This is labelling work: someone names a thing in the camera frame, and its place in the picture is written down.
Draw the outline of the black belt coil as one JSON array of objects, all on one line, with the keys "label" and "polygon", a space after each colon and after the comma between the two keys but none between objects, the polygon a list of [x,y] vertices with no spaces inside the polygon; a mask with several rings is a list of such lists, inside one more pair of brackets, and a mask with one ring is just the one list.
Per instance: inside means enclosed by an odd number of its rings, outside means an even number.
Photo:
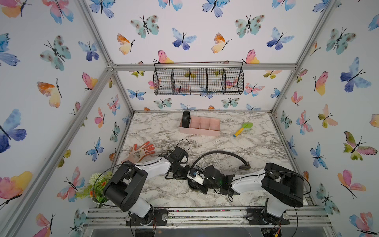
[{"label": "black belt coil", "polygon": [[190,170],[201,168],[205,169],[213,165],[222,174],[223,171],[231,171],[233,166],[240,162],[240,170],[250,170],[251,165],[243,157],[227,151],[211,151],[200,155],[190,166]]}]

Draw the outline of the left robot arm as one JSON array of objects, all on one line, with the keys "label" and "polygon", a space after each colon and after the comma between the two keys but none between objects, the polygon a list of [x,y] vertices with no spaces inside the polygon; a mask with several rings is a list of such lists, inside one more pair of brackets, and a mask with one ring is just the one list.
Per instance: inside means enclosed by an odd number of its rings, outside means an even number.
[{"label": "left robot arm", "polygon": [[173,179],[186,179],[189,171],[187,162],[189,154],[177,146],[173,151],[167,151],[157,159],[134,164],[126,161],[117,165],[103,189],[103,195],[123,212],[132,214],[130,224],[150,225],[156,219],[153,206],[140,197],[145,182],[163,174],[173,174]]}]

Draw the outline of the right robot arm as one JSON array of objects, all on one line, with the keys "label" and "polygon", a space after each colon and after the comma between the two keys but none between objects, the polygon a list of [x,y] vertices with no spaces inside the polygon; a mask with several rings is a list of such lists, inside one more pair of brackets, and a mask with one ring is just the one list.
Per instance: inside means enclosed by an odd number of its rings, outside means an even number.
[{"label": "right robot arm", "polygon": [[304,206],[305,179],[289,169],[274,163],[267,163],[263,170],[247,175],[224,175],[213,166],[206,169],[196,168],[188,172],[189,187],[207,194],[208,190],[227,196],[233,201],[233,196],[245,192],[267,191],[263,208],[250,208],[246,219],[251,225],[289,224],[287,209]]}]

